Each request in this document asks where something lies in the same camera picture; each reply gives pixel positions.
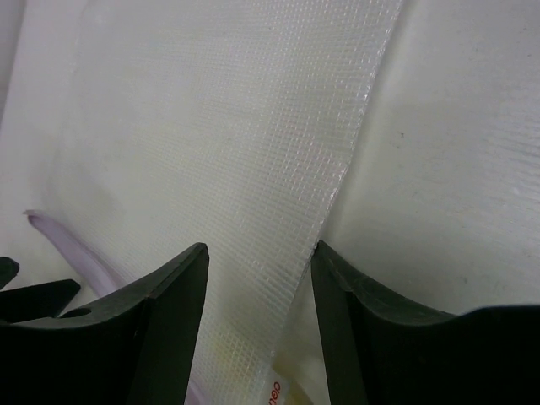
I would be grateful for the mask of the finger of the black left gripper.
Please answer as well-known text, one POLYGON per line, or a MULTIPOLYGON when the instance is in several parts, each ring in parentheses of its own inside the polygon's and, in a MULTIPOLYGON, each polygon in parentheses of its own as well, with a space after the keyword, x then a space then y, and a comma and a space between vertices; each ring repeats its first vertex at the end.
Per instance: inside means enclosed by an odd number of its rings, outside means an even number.
POLYGON ((1 323, 19 323, 59 316, 77 295, 81 286, 72 279, 57 280, 3 290, 19 273, 19 264, 1 257, 1 323))

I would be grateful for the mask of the clear purple zipper pouch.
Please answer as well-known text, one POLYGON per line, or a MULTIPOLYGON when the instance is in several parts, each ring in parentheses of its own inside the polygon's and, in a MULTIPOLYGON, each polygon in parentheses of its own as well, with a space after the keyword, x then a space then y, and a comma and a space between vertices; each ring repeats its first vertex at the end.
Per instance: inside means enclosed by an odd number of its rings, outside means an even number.
POLYGON ((207 244, 192 378, 255 404, 354 154, 398 1, 29 1, 1 125, 1 252, 24 217, 123 281, 207 244))

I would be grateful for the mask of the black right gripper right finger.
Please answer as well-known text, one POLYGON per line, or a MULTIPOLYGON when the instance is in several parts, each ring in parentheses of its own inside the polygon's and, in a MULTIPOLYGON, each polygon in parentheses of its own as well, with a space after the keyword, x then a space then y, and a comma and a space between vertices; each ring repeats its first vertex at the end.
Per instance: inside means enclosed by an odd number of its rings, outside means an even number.
POLYGON ((539 309, 421 305, 320 242, 310 261, 334 404, 536 404, 539 309))

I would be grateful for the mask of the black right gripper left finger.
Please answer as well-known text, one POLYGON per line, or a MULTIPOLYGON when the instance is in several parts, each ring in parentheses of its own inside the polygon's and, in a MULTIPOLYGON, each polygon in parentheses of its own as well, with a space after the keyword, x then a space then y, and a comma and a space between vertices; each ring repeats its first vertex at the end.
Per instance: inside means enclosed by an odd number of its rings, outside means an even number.
POLYGON ((2 403, 183 403, 208 264, 197 243, 87 305, 1 323, 2 403))

